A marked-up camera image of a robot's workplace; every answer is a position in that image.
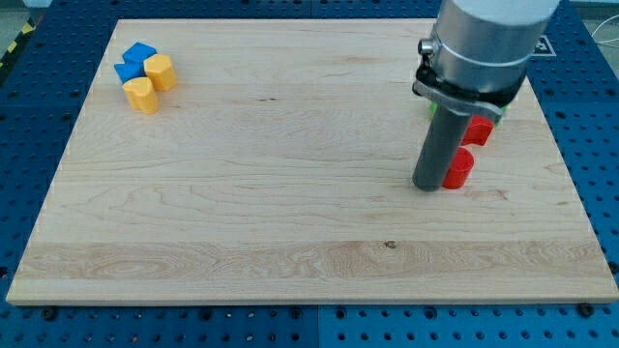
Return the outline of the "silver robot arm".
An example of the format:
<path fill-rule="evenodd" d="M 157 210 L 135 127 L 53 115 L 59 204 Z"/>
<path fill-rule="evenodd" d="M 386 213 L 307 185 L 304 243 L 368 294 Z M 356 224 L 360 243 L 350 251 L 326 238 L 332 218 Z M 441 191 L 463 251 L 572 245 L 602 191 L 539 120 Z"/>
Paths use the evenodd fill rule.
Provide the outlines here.
<path fill-rule="evenodd" d="M 444 0 L 429 37 L 414 94 L 458 116 L 496 123 L 516 97 L 558 0 Z"/>

